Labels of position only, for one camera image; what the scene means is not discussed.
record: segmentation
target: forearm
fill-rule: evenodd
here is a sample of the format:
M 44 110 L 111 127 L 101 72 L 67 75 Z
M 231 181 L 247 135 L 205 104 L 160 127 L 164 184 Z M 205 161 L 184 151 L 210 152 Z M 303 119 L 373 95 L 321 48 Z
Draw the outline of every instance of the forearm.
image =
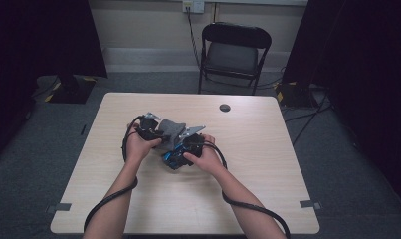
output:
M 129 187 L 135 179 L 140 164 L 141 160 L 128 158 L 105 197 Z M 84 238 L 121 238 L 125 229 L 131 192 L 126 192 L 99 209 L 89 223 Z
M 264 207 L 260 200 L 226 169 L 218 170 L 213 176 L 230 199 Z M 286 238 L 278 224 L 269 215 L 247 208 L 231 207 L 248 238 Z

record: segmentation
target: baseboard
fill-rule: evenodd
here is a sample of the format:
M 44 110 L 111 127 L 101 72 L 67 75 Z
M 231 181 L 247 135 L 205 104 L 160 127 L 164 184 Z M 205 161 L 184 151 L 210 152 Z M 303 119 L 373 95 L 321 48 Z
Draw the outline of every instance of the baseboard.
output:
M 198 71 L 192 50 L 102 48 L 102 52 L 108 72 Z M 279 72 L 287 64 L 289 56 L 290 52 L 269 53 L 263 72 Z

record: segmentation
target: wall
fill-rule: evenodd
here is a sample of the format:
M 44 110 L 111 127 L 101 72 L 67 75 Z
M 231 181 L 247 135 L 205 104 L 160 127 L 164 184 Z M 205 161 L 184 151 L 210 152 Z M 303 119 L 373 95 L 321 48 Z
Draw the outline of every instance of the wall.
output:
M 103 48 L 167 49 L 192 54 L 190 26 L 181 1 L 94 0 L 90 4 Z M 214 17 L 216 21 L 261 27 L 273 38 L 272 57 L 265 68 L 280 69 L 288 60 L 304 9 L 303 5 L 206 2 L 204 14 L 191 15 L 197 48 L 201 46 L 201 31 Z

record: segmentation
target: gray carpet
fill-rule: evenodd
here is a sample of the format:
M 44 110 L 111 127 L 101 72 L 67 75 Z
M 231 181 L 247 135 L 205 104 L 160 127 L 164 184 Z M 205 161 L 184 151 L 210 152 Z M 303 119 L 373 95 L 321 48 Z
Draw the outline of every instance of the gray carpet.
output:
M 263 73 L 261 88 L 267 88 L 267 83 L 280 76 Z M 54 79 L 40 78 L 38 91 Z M 0 239 L 80 238 L 53 234 L 49 229 L 53 214 L 45 210 L 61 200 L 104 94 L 196 94 L 197 80 L 198 73 L 194 72 L 110 73 L 109 79 L 99 79 L 85 105 L 44 103 L 48 92 L 36 97 L 32 116 L 0 154 Z M 251 89 L 210 82 L 204 88 L 207 91 L 203 94 L 249 95 L 251 92 Z M 274 96 L 275 92 L 263 89 L 257 95 Z M 315 93 L 318 101 L 323 95 L 323 92 Z M 312 111 L 283 109 L 283 114 L 287 120 Z M 287 122 L 293 140 L 306 121 Z M 84 125 L 87 127 L 81 135 Z M 401 239 L 401 201 L 379 170 L 354 147 L 348 127 L 334 111 L 325 111 L 313 119 L 295 144 L 295 151 L 310 197 L 323 208 L 316 211 L 320 232 L 293 235 L 293 238 Z

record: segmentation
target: white wall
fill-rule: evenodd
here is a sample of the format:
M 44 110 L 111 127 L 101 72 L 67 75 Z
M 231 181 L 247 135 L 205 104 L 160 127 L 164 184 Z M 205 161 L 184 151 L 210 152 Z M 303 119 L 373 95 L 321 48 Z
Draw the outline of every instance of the white wall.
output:
M 92 0 L 90 4 L 109 71 L 197 68 L 181 1 Z M 191 15 L 197 49 L 201 31 L 214 16 L 217 21 L 261 27 L 273 38 L 264 71 L 278 71 L 287 63 L 303 11 L 304 6 L 206 2 L 204 14 Z
M 95 24 L 103 47 L 191 49 L 187 15 L 181 2 L 91 1 Z M 212 22 L 212 7 L 193 14 L 197 45 L 204 26 Z M 271 51 L 289 52 L 301 22 L 304 6 L 220 3 L 218 20 L 262 27 L 273 37 Z

